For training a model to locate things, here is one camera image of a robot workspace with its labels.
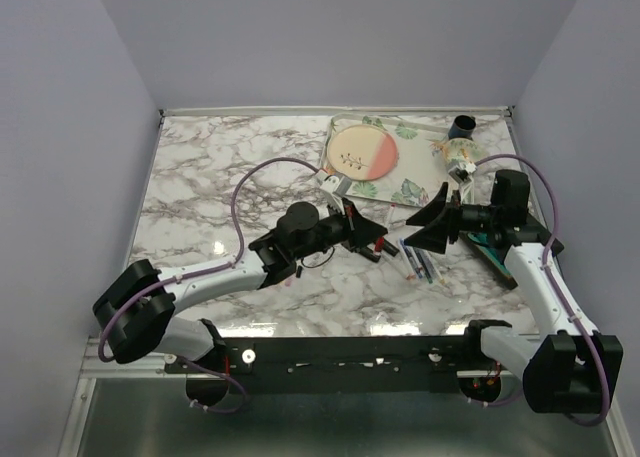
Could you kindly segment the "green highlighter black body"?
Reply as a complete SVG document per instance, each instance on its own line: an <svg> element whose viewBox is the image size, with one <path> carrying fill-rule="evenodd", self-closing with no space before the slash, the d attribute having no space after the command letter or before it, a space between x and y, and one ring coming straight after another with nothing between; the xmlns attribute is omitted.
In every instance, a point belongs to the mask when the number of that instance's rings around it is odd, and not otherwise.
<svg viewBox="0 0 640 457"><path fill-rule="evenodd" d="M362 255L374 263L378 263L381 260L380 254L376 253L374 250L372 250L369 247L365 247L362 249Z"/></svg>

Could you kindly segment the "orange highlighter black body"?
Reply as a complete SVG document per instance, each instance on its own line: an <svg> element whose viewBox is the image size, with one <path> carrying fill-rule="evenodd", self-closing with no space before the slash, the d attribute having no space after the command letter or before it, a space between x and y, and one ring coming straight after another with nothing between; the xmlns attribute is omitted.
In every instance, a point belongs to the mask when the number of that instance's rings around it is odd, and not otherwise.
<svg viewBox="0 0 640 457"><path fill-rule="evenodd" d="M385 252L391 257L395 257L398 255L399 249L386 238L380 237L374 244L374 252L378 254Z"/></svg>

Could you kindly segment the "blue pen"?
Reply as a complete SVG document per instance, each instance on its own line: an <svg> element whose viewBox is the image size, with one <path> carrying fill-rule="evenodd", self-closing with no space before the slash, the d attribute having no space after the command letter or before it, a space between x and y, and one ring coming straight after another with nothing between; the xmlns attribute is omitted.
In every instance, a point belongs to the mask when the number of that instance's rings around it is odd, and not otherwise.
<svg viewBox="0 0 640 457"><path fill-rule="evenodd" d="M422 269L421 264L419 263L419 260L417 259L416 254L413 252L413 250L409 246L405 247L405 251L407 253L407 258L410 261L416 276L419 279L422 279L424 277L424 271Z"/></svg>

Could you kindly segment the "yellow capped marker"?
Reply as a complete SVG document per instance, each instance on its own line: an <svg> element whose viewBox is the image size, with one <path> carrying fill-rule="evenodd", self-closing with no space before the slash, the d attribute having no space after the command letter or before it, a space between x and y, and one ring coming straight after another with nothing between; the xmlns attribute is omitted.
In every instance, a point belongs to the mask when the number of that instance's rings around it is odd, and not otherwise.
<svg viewBox="0 0 640 457"><path fill-rule="evenodd" d="M437 278L438 282L440 284L442 284L442 285L446 284L446 279L444 278L444 276L442 275L441 271L439 270L436 259L431 255L430 252L426 252L426 255L429 258L430 265L431 265L431 267L433 269L433 272L434 272L435 277Z"/></svg>

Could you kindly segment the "red capped white pen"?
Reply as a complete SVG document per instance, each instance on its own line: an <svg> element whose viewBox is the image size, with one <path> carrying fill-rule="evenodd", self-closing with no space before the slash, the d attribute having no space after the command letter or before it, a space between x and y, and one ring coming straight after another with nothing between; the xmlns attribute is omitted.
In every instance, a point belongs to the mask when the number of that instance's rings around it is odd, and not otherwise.
<svg viewBox="0 0 640 457"><path fill-rule="evenodd" d="M420 275L416 273L415 265L412 260L412 255L410 254L408 248L404 245L404 242L401 238L397 239L397 247L399 249L399 255L401 256L404 265L407 271L407 280L419 279Z"/></svg>

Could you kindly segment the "teal acrylic marker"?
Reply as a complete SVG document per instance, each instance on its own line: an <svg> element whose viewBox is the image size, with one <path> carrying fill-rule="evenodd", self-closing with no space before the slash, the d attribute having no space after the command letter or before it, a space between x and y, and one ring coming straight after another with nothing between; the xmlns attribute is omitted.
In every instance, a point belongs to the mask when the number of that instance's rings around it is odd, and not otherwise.
<svg viewBox="0 0 640 457"><path fill-rule="evenodd" d="M419 248L414 248L414 252L416 254L416 257L418 259L418 261L420 262L420 265L423 269L423 273L426 277L426 279L428 280L428 282L430 284L432 284L434 282L434 274L433 272L430 270L430 264L428 262L428 258L425 254L425 252L422 249Z"/></svg>

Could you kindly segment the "pink capped white pen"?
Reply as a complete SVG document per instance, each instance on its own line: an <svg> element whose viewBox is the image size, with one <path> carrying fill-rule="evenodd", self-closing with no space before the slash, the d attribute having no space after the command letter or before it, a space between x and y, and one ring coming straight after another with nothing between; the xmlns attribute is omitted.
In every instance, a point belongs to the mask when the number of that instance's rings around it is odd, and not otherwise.
<svg viewBox="0 0 640 457"><path fill-rule="evenodd" d="M411 281L414 279L414 276L406 270L402 263L399 263L394 258L389 257L386 254L384 254L382 258L401 276L402 279L406 281Z"/></svg>

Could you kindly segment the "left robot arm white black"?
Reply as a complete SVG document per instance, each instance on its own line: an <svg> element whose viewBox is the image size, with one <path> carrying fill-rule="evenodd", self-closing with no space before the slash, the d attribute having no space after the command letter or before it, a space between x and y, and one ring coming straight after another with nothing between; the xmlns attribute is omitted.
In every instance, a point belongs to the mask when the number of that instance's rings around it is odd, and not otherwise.
<svg viewBox="0 0 640 457"><path fill-rule="evenodd" d="M325 218L314 205L296 202L233 261L159 269L138 260L93 305L101 327L98 356L126 364L161 352L185 357L201 372L212 371L221 362L220 345L207 324L183 321L181 312L217 297L274 286L294 275L306 257L337 245L358 253L387 232L349 199Z"/></svg>

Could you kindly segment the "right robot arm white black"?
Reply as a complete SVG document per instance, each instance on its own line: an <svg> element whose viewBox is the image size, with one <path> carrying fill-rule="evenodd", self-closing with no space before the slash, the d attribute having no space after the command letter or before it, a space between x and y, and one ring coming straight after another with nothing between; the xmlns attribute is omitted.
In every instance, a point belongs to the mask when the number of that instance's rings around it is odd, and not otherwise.
<svg viewBox="0 0 640 457"><path fill-rule="evenodd" d="M517 377L529 407L537 413L608 412L623 357L614 335L604 335L579 310L552 261L559 250L552 234L528 210L530 182L516 170L496 172L487 205L463 202L441 186L436 197L406 221L416 232L415 248L442 254L462 234L483 234L515 279L539 331L539 343L506 323L471 322L460 356L480 369L495 361Z"/></svg>

